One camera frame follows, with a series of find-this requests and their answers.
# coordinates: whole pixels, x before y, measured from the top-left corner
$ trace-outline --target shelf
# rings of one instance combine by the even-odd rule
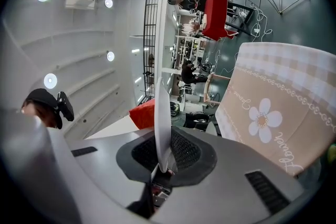
[[[43,40],[43,39],[47,39],[47,38],[51,38],[51,37],[58,37],[58,36],[63,36],[63,35],[68,35],[68,34],[75,34],[75,33],[85,33],[85,32],[108,32],[108,33],[112,33],[113,31],[112,30],[99,30],[99,29],[72,29],[72,30],[69,30],[69,31],[64,31],[64,32],[58,32],[58,33],[54,33],[52,35],[45,35],[45,36],[42,36],[42,37],[39,37],[39,38],[36,38],[36,39],[33,39],[33,40],[29,40],[28,42],[25,42],[25,43],[19,43],[19,46],[20,47],[26,47],[30,44],[33,44],[35,42],[38,42],[40,40]]]

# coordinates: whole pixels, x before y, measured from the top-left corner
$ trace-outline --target metal grille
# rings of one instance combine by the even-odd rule
[[[155,56],[155,32],[156,18],[159,0],[146,0],[143,23],[143,76],[145,96],[139,104],[143,104],[154,98],[154,56]]]

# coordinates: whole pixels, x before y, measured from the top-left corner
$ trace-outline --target white wall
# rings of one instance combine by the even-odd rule
[[[100,0],[94,10],[78,10],[65,9],[65,0],[9,0],[2,18],[1,105],[19,108],[52,72],[58,83],[50,93],[70,93],[75,112],[72,123],[63,119],[67,139],[81,139],[126,115],[135,106],[131,0],[113,3],[112,9]],[[107,51],[114,52],[113,62]]]

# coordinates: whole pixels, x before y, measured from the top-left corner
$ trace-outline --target black vent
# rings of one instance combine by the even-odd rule
[[[289,205],[289,201],[262,172],[255,171],[245,176],[272,215]]]
[[[171,149],[178,171],[192,166],[201,156],[201,150],[198,146],[175,132],[172,132]]]
[[[153,171],[158,164],[155,136],[147,139],[132,150],[132,157],[149,171]]]
[[[78,156],[89,154],[95,151],[97,151],[95,147],[89,146],[89,147],[80,148],[78,150],[73,150],[71,151],[71,153],[73,154],[74,157],[78,157]]]

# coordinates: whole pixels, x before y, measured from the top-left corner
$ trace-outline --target floor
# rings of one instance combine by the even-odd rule
[[[256,4],[259,2],[259,0],[250,1]],[[250,5],[250,1],[233,0],[234,3],[246,6]],[[260,0],[260,9],[267,16],[267,30],[272,29],[272,33],[263,38],[264,42],[290,43],[336,54],[336,23],[327,0],[300,0],[284,11],[282,15],[278,14],[267,0]],[[254,28],[256,17],[257,13],[254,12],[248,23],[250,31]],[[265,29],[265,23],[265,19],[260,23],[261,33]],[[215,73],[231,77],[235,65],[235,54],[239,51],[240,45],[244,42],[252,42],[253,39],[252,36],[240,33],[233,40],[227,38],[217,42],[211,41],[204,53],[203,61],[208,57],[208,60],[215,64],[217,56],[218,62]],[[260,41],[260,37],[255,39],[255,42]],[[214,81],[210,90],[214,94],[219,93],[219,100],[221,100],[227,84],[223,80]],[[203,96],[203,89],[203,83],[197,84],[195,94]]]

